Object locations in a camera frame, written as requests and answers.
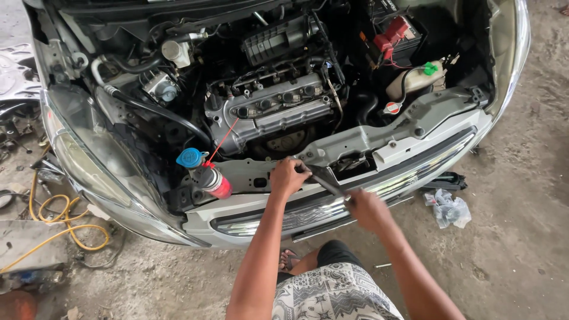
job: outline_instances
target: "blue cap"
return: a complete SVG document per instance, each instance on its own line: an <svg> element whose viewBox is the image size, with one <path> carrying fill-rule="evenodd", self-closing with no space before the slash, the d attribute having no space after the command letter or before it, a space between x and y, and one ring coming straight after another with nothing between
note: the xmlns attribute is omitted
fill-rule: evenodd
<svg viewBox="0 0 569 320"><path fill-rule="evenodd" d="M201 152L196 148L187 148L178 156L176 163L186 168L194 168L201 164Z"/></svg>

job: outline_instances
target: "engine bay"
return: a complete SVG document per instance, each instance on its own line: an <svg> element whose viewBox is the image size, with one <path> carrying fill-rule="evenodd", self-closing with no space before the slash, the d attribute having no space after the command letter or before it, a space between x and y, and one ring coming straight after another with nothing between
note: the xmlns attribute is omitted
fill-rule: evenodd
<svg viewBox="0 0 569 320"><path fill-rule="evenodd" d="M270 162L286 156L343 180L375 170L370 152L380 144L338 142L345 150L330 157L315 143L357 127L421 139L494 94L483 1L454 11L444 2L275 1L212 7L202 19L167 3L112 13L97 1L62 3L83 48L71 67L81 71L54 82L92 92L173 212L212 200L192 185L196 159L180 160L189 148L234 171L237 193L270 191ZM422 112L437 99L460 104Z"/></svg>

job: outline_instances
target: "coolant reservoir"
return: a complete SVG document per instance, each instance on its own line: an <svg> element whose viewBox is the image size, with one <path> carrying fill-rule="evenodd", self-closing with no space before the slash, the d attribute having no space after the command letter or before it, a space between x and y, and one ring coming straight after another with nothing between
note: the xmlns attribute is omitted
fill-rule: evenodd
<svg viewBox="0 0 569 320"><path fill-rule="evenodd" d="M431 71L434 70L434 73L431 75L429 75L431 72L425 72L426 70L411 71L411 73L407 76L407 79L405 79L406 93L414 92L428 87L443 77L443 64L438 60L431 62L431 64L432 67L429 69ZM385 92L391 101L398 101L402 96L401 80L403 79L403 75L405 75L405 72L401 72L401 74L387 86L387 89L385 89Z"/></svg>

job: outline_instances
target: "headlight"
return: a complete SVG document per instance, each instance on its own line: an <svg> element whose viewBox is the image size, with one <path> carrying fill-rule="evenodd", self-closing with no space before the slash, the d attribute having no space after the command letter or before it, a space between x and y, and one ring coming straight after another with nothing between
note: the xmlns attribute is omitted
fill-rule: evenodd
<svg viewBox="0 0 569 320"><path fill-rule="evenodd" d="M170 215L132 156L103 126L80 88L51 87L40 98L46 133L63 170L92 203L125 228L154 240L208 247Z"/></svg>
<svg viewBox="0 0 569 320"><path fill-rule="evenodd" d="M494 116L496 123L512 99L527 58L531 36L525 0L505 0L490 10L493 12L490 18L490 47L495 59L496 98L486 110Z"/></svg>
<svg viewBox="0 0 569 320"><path fill-rule="evenodd" d="M363 185L362 187L368 192L377 194L380 198L389 200L394 195L402 192L406 187L434 173L448 160L452 159L457 153L463 150L474 136L475 132L467 129L463 135L459 134L454 141L450 142L450 145L445 144L444 147L439 146L440 150L438 153L435 153L435 155L428 159L419 163L413 163L412 165L402 163L399 170L396 170L387 176L378 178L382 182L377 183L377 180L375 180ZM317 203L308 207L285 212L282 231L305 227L311 223L324 221L330 218L339 219L347 216L348 214L349 213L344 206L343 198L329 196L325 199L319 199ZM255 234L260 222L260 217L241 219L241 221L235 222L231 221L230 217L229 220L218 218L212 220L212 227L226 235L250 237Z"/></svg>

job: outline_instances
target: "car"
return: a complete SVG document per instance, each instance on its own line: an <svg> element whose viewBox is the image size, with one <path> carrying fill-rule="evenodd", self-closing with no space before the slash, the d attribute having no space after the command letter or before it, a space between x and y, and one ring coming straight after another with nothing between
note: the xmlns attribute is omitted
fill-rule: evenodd
<svg viewBox="0 0 569 320"><path fill-rule="evenodd" d="M504 113L524 0L23 0L44 127L79 195L141 236L250 243L285 157L394 205ZM353 222L306 182L282 236Z"/></svg>

